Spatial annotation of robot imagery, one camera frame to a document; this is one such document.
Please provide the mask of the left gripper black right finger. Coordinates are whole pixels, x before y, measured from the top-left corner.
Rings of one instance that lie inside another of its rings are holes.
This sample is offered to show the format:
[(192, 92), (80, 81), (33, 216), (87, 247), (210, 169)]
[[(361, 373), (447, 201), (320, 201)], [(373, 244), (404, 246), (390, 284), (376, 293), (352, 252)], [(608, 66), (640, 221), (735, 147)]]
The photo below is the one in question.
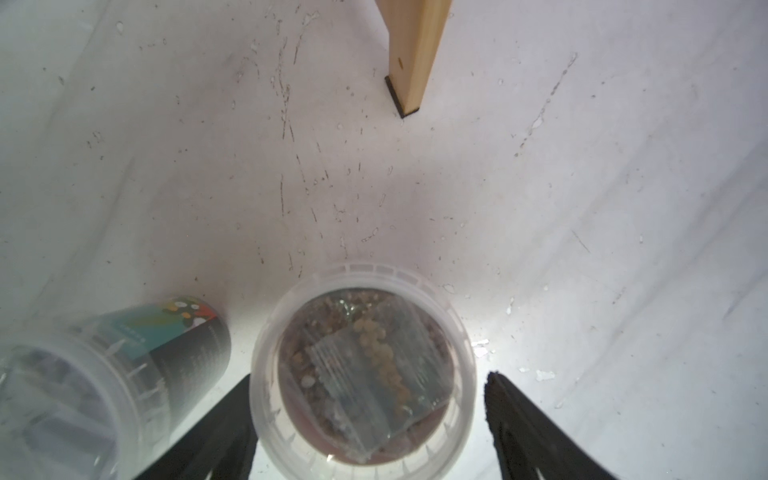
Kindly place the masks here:
[(614, 477), (503, 374), (488, 374), (484, 403), (503, 479)]

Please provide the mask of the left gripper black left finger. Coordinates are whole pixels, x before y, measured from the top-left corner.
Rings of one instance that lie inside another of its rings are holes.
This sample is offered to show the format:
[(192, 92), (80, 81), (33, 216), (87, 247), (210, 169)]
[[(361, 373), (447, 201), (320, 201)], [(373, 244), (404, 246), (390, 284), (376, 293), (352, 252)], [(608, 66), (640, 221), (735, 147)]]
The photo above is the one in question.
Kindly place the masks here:
[(247, 479), (258, 436), (251, 418), (250, 377), (245, 376), (141, 479)]

